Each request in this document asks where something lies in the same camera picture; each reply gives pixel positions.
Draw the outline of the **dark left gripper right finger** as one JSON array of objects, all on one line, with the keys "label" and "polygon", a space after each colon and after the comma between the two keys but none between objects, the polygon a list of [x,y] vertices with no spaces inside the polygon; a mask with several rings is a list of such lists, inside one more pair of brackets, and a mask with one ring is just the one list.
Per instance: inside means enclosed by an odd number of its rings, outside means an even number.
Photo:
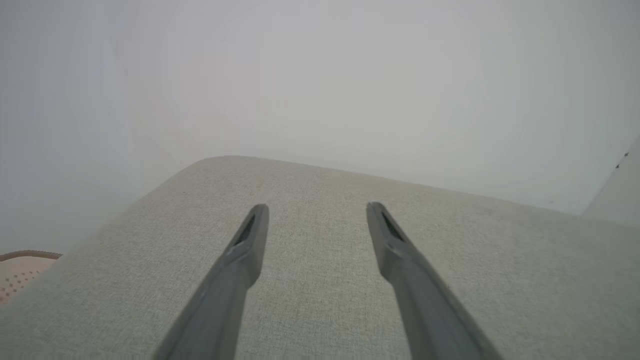
[{"label": "dark left gripper right finger", "polygon": [[375,259],[393,287],[414,360],[500,360],[501,354],[380,202],[366,205]]}]

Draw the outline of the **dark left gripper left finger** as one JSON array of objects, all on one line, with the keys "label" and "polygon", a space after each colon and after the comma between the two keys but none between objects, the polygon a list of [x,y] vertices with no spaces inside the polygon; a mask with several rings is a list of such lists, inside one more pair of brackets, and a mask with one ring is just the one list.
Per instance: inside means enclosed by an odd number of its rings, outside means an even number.
[{"label": "dark left gripper left finger", "polygon": [[269,207],[252,207],[153,354],[154,360],[232,360],[247,292],[265,256]]}]

